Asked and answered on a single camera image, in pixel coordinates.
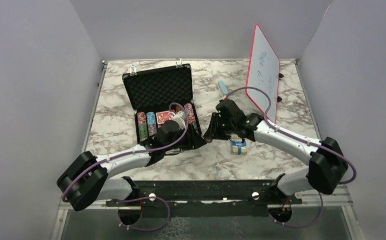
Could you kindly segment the blue boxed card deck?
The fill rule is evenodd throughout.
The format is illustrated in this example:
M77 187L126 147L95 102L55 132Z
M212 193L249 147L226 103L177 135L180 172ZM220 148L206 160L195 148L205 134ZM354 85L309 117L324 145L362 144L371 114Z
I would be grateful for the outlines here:
M231 142L231 153L234 155L246 155L247 142L243 138L240 138L238 135L232 134L230 138Z

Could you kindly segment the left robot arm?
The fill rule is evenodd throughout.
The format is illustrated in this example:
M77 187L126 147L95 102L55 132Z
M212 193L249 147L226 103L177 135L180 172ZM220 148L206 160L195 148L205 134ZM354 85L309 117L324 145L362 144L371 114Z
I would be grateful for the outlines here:
M206 143L192 124L183 128L169 120L158 128L156 134L127 150L108 155L93 155L85 151L58 178L61 199L77 212L84 210L96 200L116 197L114 192L103 189L111 177L153 165L162 160L167 151L195 150Z

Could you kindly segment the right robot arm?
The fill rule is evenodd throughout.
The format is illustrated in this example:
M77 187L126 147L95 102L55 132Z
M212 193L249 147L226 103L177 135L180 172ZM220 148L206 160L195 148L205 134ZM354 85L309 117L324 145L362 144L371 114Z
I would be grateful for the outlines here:
M307 165L307 169L279 175L270 185L270 199L279 204L302 191L316 190L330 195L341 183L348 164L336 140L307 138L278 127L262 115L245 113L230 99L221 100L204 138L228 140L232 134L241 139L268 144Z

